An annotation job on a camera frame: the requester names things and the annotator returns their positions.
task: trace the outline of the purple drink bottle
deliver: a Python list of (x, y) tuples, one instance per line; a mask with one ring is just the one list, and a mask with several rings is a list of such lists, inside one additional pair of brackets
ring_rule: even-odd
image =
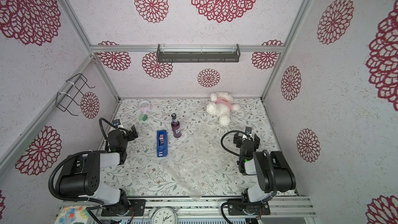
[(173, 135), (175, 138), (179, 138), (181, 137), (180, 122), (177, 120), (177, 115), (175, 113), (172, 114), (172, 119)]

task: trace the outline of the teddy bear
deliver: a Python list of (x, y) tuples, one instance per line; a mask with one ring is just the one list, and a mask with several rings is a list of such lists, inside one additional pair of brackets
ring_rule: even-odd
[(222, 126), (228, 126), (231, 122), (230, 112), (240, 109), (240, 105), (233, 104), (233, 98), (227, 92), (216, 92), (210, 94), (210, 100), (207, 104), (207, 113), (219, 117), (218, 121)]

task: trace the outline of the green eraser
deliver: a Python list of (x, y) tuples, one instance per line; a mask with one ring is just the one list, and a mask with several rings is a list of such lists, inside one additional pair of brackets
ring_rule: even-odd
[(141, 114), (140, 117), (139, 117), (139, 119), (140, 119), (141, 121), (146, 121), (147, 118), (148, 118), (148, 116), (147, 116), (146, 114)]

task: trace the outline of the analog clock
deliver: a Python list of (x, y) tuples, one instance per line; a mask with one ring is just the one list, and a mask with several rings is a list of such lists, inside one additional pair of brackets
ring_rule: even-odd
[(152, 224), (177, 224), (177, 214), (171, 208), (160, 208), (153, 215)]

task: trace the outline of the table surface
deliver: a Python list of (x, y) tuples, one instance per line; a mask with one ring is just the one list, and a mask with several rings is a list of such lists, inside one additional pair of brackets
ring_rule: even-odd
[[(122, 188), (128, 196), (184, 196), (187, 193), (159, 164), (156, 154), (157, 130), (168, 132), (168, 149), (178, 149), (187, 136), (203, 123), (223, 135), (230, 130), (244, 131), (246, 126), (252, 127), (260, 137), (260, 150), (278, 150), (271, 127), (268, 123), (260, 99), (236, 99), (235, 103), (241, 110), (231, 113), (231, 123), (227, 127), (218, 124), (218, 120), (206, 112), (209, 99), (151, 99), (151, 110), (146, 112), (145, 122), (138, 120), (141, 111), (138, 103), (142, 100), (126, 99), (121, 102), (116, 119), (119, 118), (123, 127), (129, 129), (136, 126), (138, 138), (128, 143), (127, 159), (123, 165), (107, 167), (101, 170), (102, 181), (110, 186)], [(178, 139), (172, 136), (171, 114), (176, 113), (181, 123), (182, 136)], [(256, 176), (243, 176), (236, 165), (237, 157), (230, 155), (230, 163), (220, 169), (214, 183), (206, 190), (208, 196), (236, 196), (256, 183)], [(280, 195), (296, 195), (294, 191), (279, 193)]]

